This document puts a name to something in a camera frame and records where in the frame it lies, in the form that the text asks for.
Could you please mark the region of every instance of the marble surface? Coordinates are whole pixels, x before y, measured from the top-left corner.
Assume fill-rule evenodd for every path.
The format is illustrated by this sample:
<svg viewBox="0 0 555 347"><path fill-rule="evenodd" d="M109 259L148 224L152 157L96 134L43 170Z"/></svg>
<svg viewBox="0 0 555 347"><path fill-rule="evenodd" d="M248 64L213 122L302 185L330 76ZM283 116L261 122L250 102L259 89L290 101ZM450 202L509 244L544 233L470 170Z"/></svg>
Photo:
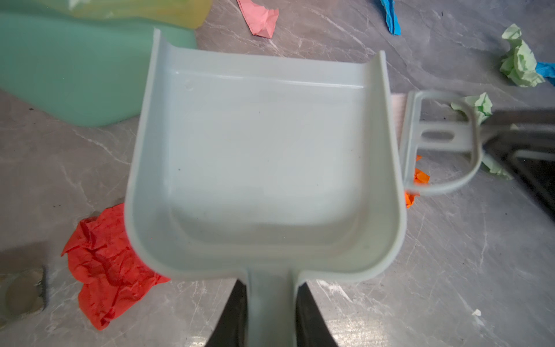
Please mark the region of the marble surface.
<svg viewBox="0 0 555 347"><path fill-rule="evenodd" d="M498 72L517 23L539 61L555 61L551 0L399 0L402 36L377 0L258 0L279 8L272 40L253 37L234 0L215 0L200 49L345 62L387 54L391 88L488 92L495 107L555 107L555 88L512 86ZM59 255L77 222L123 201L138 119L77 128L0 92L0 270L45 264L48 306L0 331L2 346L202 346L234 280L158 285L103 331L78 308L81 283ZM431 104L428 117L452 117ZM427 156L433 179L461 157ZM396 261L360 283L310 287L340 346L555 344L553 223L515 185L480 172L463 189L419 198ZM479 309L481 316L472 313Z"/></svg>

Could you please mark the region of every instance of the dustpan handle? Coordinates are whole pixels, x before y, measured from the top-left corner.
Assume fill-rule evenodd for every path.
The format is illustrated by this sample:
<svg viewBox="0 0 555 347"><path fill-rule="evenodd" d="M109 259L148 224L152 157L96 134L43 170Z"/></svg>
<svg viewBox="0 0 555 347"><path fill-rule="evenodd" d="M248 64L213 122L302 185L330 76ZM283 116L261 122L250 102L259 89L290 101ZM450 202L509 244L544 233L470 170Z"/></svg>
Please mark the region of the dustpan handle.
<svg viewBox="0 0 555 347"><path fill-rule="evenodd" d="M425 122L420 120L424 99L457 103L468 115L469 122ZM448 133L450 140L432 140L422 135L427 132ZM470 153L470 170L462 177L439 184L414 184L416 152L419 149L442 152ZM480 168L482 148L478 119L474 109L460 95L436 90L413 91L407 96L405 120L399 147L403 185L411 193L422 195L444 194L456 190L470 181Z"/></svg>
<svg viewBox="0 0 555 347"><path fill-rule="evenodd" d="M247 346L293 347L297 283L289 269L247 272Z"/></svg>

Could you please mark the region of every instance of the hanging hole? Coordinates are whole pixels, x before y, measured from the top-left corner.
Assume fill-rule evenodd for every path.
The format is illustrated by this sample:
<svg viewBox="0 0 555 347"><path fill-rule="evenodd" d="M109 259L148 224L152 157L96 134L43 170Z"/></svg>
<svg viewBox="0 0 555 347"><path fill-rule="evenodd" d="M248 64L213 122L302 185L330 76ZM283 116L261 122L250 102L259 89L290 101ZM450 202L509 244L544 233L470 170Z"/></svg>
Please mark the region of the hanging hole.
<svg viewBox="0 0 555 347"><path fill-rule="evenodd" d="M455 134L448 131L428 130L422 133L422 139L432 142L449 142L455 138Z"/></svg>

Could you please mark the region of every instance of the pink crumpled paper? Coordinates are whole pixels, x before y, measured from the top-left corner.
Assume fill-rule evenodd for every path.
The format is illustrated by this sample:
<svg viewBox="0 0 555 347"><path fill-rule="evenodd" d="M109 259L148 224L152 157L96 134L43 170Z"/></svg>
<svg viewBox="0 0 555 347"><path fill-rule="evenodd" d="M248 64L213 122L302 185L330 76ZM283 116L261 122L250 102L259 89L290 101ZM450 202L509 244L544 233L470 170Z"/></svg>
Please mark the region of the pink crumpled paper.
<svg viewBox="0 0 555 347"><path fill-rule="evenodd" d="M237 0L241 13L249 26L250 32L256 36L272 38L279 15L278 9L267 9L251 0Z"/></svg>

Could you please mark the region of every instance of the paper scrap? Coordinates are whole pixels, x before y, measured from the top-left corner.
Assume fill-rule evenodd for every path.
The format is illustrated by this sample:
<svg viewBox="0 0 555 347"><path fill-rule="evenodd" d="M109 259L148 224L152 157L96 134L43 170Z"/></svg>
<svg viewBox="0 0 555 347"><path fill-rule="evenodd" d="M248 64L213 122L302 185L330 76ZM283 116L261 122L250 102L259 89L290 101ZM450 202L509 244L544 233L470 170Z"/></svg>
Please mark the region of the paper scrap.
<svg viewBox="0 0 555 347"><path fill-rule="evenodd" d="M555 63L538 63L536 72L555 86Z"/></svg>
<svg viewBox="0 0 555 347"><path fill-rule="evenodd" d="M422 159L422 156L417 155L416 161L419 161L420 159ZM415 183L427 184L429 181L430 181L430 176L428 176L427 174L425 174L419 169L415 169ZM419 196L420 194L418 193L409 194L408 192L405 192L405 203L407 204L407 208L412 206L415 203L415 197L419 197Z"/></svg>
<svg viewBox="0 0 555 347"><path fill-rule="evenodd" d="M467 104L474 107L474 111L478 115L478 124L482 124L484 120L488 119L492 115L491 108L493 107L493 104L487 93L482 93L478 96L466 97L464 100ZM457 111L463 111L462 108L456 103L451 103L451 108ZM484 164L492 174L502 176L505 179L513 178L509 172L503 169L503 167L487 153L484 153L482 156L482 164Z"/></svg>
<svg viewBox="0 0 555 347"><path fill-rule="evenodd" d="M401 35L401 27L399 26L399 21L397 20L397 15L395 14L395 1L393 0L380 0L382 6L385 9L385 22L389 32L393 35Z"/></svg>
<svg viewBox="0 0 555 347"><path fill-rule="evenodd" d="M500 71L519 87L535 87L545 82L545 79L536 72L536 58L530 47L524 42L521 29L513 24L505 30L502 38L509 41L511 49L507 57L501 60Z"/></svg>
<svg viewBox="0 0 555 347"><path fill-rule="evenodd" d="M251 0L237 0L250 32L256 36L272 38L279 15L278 9L267 9Z"/></svg>

